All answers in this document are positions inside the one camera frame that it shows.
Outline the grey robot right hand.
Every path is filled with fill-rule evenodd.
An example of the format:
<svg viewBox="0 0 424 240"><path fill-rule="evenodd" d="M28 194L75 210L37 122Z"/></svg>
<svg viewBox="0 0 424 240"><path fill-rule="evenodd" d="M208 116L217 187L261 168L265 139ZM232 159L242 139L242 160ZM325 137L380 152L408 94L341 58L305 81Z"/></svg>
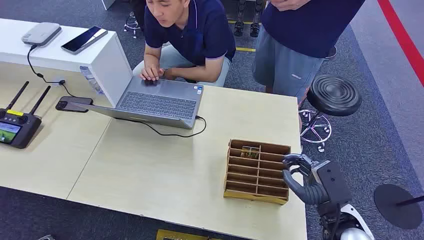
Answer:
<svg viewBox="0 0 424 240"><path fill-rule="evenodd" d="M319 161L312 160L303 153L291 153L283 157L282 163L287 166L282 170L283 180L303 203L318 206L329 200L324 186L319 182L320 178L313 175L313 167L317 167ZM301 173L307 180L311 179L311 182L300 185L293 179L294 173Z"/></svg>

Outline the person's right hand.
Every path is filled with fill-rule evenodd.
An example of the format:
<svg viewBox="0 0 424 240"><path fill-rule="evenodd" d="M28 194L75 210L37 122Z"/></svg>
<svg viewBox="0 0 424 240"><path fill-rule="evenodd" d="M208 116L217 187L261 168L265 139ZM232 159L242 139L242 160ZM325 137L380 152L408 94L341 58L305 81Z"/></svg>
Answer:
<svg viewBox="0 0 424 240"><path fill-rule="evenodd" d="M298 10L311 0L270 0L270 3L280 12Z"/></svg>
<svg viewBox="0 0 424 240"><path fill-rule="evenodd" d="M149 65L144 67L139 76L144 81L158 81L160 77L163 77L165 70L159 66Z"/></svg>

